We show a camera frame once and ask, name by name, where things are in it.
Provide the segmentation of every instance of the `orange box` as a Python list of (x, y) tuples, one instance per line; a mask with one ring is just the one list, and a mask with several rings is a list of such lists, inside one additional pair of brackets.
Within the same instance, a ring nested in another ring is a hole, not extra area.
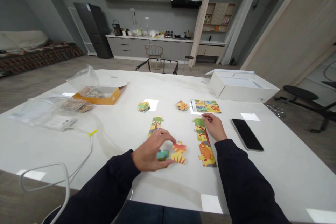
[(111, 93), (109, 98), (94, 98), (94, 97), (83, 97), (79, 93), (73, 95), (74, 99), (82, 99), (92, 104), (98, 105), (113, 105), (118, 100), (119, 96), (121, 95), (120, 89), (118, 87), (101, 87), (101, 90), (104, 93)]

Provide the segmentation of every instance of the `gray floor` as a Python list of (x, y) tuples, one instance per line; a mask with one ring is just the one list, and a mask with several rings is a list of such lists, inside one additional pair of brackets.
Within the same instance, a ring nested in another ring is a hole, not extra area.
[[(62, 83), (77, 71), (90, 64), (95, 69), (116, 69), (134, 71), (140, 61), (127, 61), (121, 59), (98, 59), (92, 56), (82, 56), (70, 61), (60, 62), (34, 71), (16, 76), (0, 78), (0, 113), (7, 111), (27, 100), (35, 97)], [(198, 63), (192, 72), (181, 75), (203, 77), (214, 68), (238, 69), (237, 67), (221, 66), (209, 63)], [(174, 65), (167, 65), (166, 72), (172, 73)], [(146, 66), (139, 71), (148, 71)], [(297, 107), (293, 104), (285, 106), (287, 117), (284, 123), (306, 143), (321, 160), (336, 173), (336, 124), (330, 123), (327, 131), (312, 134), (308, 129), (319, 127), (321, 116)], [(32, 186), (38, 187), (42, 182), (29, 180)], [(35, 223), (41, 222), (54, 208), (63, 203), (64, 189), (51, 187), (43, 192), (25, 194), (18, 185), (18, 176), (0, 171), (0, 223)], [(204, 224), (231, 223), (228, 215), (201, 213)]]

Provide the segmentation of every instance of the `black phone screen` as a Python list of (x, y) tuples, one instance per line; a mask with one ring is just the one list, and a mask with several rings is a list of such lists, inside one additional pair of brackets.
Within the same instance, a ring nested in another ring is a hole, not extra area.
[(244, 142), (245, 147), (250, 150), (255, 151), (263, 151), (264, 148), (259, 143), (256, 136), (253, 134), (250, 127), (247, 125), (247, 123), (244, 120), (241, 119), (232, 119), (232, 122), (234, 123), (241, 140)]

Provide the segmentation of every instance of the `patterned blanket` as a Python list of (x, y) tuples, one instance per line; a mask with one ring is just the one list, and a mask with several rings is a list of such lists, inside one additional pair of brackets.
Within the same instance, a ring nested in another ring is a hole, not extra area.
[(0, 77), (20, 74), (83, 55), (73, 42), (48, 40), (43, 45), (0, 53)]

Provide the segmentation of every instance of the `navy sweater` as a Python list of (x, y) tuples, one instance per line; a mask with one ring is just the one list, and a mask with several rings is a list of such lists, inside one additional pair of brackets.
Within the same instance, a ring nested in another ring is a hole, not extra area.
[[(289, 224), (275, 202), (272, 186), (247, 153), (231, 139), (215, 143), (217, 163), (233, 224)], [(132, 150), (112, 157), (83, 188), (73, 195), (57, 220), (63, 223), (110, 224), (121, 210), (140, 173), (135, 167)], [(52, 221), (58, 211), (45, 221)]]

